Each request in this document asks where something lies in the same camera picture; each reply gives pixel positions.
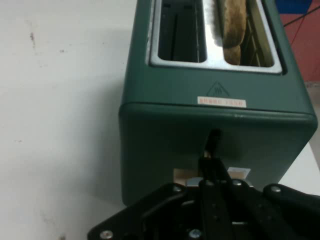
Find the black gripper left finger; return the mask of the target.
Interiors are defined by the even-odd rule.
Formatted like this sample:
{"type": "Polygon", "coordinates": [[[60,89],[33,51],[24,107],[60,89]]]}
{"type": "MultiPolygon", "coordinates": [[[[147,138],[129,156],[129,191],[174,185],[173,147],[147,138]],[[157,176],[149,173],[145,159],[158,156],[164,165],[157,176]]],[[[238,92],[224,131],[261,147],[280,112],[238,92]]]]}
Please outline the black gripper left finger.
{"type": "Polygon", "coordinates": [[[197,186],[166,184],[93,227],[89,240],[215,240],[216,159],[200,163],[197,186]]]}

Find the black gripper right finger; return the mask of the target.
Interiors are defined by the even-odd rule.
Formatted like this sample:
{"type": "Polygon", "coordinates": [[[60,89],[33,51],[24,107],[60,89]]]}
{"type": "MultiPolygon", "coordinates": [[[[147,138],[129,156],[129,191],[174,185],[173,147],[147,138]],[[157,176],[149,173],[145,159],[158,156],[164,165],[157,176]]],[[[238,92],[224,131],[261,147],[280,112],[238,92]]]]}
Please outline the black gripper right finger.
{"type": "Polygon", "coordinates": [[[262,191],[212,160],[212,233],[222,240],[318,240],[320,198],[272,183],[262,191]]]}

